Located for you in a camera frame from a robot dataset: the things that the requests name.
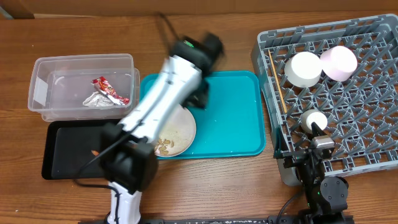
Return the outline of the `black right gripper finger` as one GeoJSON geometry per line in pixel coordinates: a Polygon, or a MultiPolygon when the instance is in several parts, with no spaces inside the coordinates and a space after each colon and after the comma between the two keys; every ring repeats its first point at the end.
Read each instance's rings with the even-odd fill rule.
{"type": "Polygon", "coordinates": [[[274,152],[281,152],[283,143],[283,132],[280,128],[276,128],[275,132],[274,152]]]}
{"type": "Polygon", "coordinates": [[[313,122],[311,124],[311,129],[312,129],[312,136],[313,137],[319,137],[319,136],[325,136],[326,133],[318,126],[316,122],[313,122]]]}

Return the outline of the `small white cup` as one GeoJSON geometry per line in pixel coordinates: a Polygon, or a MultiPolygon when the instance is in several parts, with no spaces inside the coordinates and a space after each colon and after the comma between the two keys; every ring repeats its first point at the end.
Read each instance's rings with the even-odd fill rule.
{"type": "Polygon", "coordinates": [[[321,130],[328,125],[327,117],[318,110],[308,110],[301,114],[301,128],[309,134],[312,134],[312,123],[316,123],[321,130]]]}

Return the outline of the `white bowl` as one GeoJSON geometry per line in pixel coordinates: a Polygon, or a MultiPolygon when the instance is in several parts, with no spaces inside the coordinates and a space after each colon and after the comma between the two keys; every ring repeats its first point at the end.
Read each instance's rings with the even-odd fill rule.
{"type": "Polygon", "coordinates": [[[309,88],[318,83],[322,74],[320,58],[311,52],[300,52],[286,63],[287,80],[299,88],[309,88]]]}

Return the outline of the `small pink plate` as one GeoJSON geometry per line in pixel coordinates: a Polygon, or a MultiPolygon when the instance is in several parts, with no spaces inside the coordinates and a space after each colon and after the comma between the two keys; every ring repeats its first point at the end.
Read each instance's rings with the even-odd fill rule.
{"type": "Polygon", "coordinates": [[[320,60],[325,75],[338,82],[349,79],[358,66],[355,54],[341,45],[323,52],[320,60]]]}

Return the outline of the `wooden chopstick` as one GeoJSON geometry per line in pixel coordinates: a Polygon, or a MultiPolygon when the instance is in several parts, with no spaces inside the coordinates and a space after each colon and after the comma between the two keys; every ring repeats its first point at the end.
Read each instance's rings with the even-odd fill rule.
{"type": "Polygon", "coordinates": [[[269,49],[268,49],[268,54],[269,54],[269,58],[270,58],[270,61],[271,61],[272,74],[273,74],[273,76],[274,76],[275,83],[276,83],[276,85],[277,85],[277,90],[278,90],[278,92],[279,92],[280,102],[281,102],[281,104],[282,104],[282,109],[283,109],[284,114],[286,114],[286,113],[287,113],[287,108],[286,108],[286,105],[285,105],[284,97],[283,97],[283,95],[282,95],[282,90],[281,90],[281,88],[280,88],[280,84],[279,84],[279,79],[278,79],[278,76],[277,76],[277,72],[276,72],[276,70],[275,70],[274,60],[273,60],[273,58],[272,58],[272,54],[271,54],[271,51],[270,51],[269,49]]]}

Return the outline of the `red snack wrapper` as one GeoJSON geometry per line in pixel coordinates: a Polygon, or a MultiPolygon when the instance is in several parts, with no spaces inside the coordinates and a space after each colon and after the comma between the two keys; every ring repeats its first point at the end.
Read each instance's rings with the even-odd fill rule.
{"type": "Polygon", "coordinates": [[[106,96],[115,105],[127,105],[129,98],[124,98],[116,93],[116,90],[109,84],[105,77],[99,77],[91,81],[94,87],[104,96],[106,96]]]}

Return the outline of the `white tissue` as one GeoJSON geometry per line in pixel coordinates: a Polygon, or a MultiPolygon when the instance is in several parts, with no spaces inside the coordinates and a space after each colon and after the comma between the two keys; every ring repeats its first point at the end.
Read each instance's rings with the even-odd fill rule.
{"type": "Polygon", "coordinates": [[[83,101],[83,106],[114,106],[114,103],[107,96],[104,96],[102,93],[96,91],[83,101]]]}

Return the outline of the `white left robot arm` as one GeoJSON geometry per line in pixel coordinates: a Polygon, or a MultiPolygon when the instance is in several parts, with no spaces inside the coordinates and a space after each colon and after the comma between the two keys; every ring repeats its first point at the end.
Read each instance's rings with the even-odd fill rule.
{"type": "Polygon", "coordinates": [[[169,51],[158,79],[140,103],[118,124],[107,123],[101,132],[99,154],[74,175],[79,186],[81,173],[95,162],[108,181],[111,210],[105,223],[139,223],[143,191],[156,175],[159,162],[155,145],[159,133],[178,106],[203,109],[208,101],[208,82],[224,47],[217,35],[202,40],[179,37],[166,15],[157,13],[156,26],[169,51]]]}

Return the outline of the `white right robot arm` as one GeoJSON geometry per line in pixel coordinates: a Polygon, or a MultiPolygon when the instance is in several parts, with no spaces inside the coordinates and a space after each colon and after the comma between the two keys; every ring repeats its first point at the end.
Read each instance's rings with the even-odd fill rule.
{"type": "Polygon", "coordinates": [[[282,159],[285,168],[296,169],[296,176],[302,184],[302,190],[292,196],[280,209],[276,223],[354,223],[352,216],[343,211],[348,208],[348,182],[342,177],[327,177],[322,162],[329,159],[335,148],[335,142],[315,122],[311,123],[312,140],[310,146],[293,152],[282,152],[284,142],[277,140],[274,158],[282,159]],[[305,195],[308,208],[295,216],[283,215],[287,206],[296,198],[305,195]]]}

